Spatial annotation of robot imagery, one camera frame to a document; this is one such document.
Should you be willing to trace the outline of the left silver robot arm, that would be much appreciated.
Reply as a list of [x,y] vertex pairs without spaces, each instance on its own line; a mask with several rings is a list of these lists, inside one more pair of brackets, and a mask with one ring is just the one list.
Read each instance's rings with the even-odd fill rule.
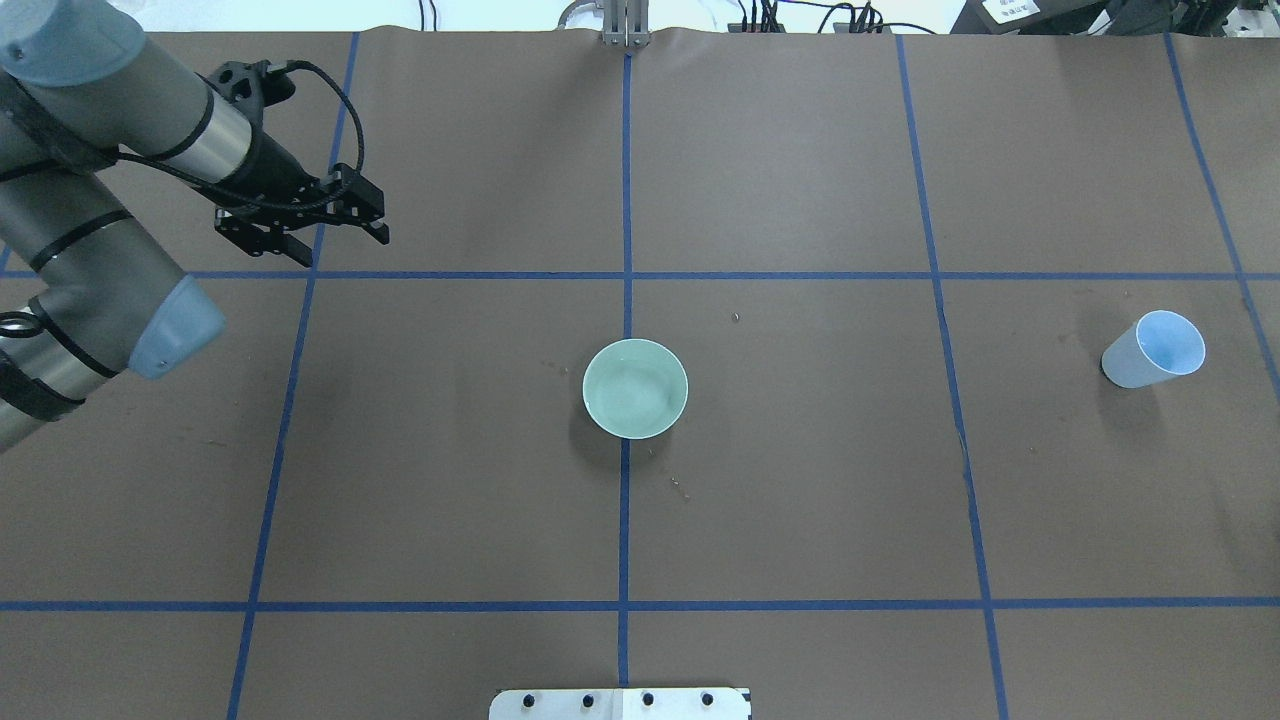
[[214,205],[242,252],[314,265],[297,232],[355,225],[389,243],[364,161],[306,172],[264,124],[306,60],[228,61],[202,76],[108,1],[3,4],[3,242],[44,283],[3,314],[3,448],[60,421],[123,372],[160,378],[227,319],[100,179],[118,163]]

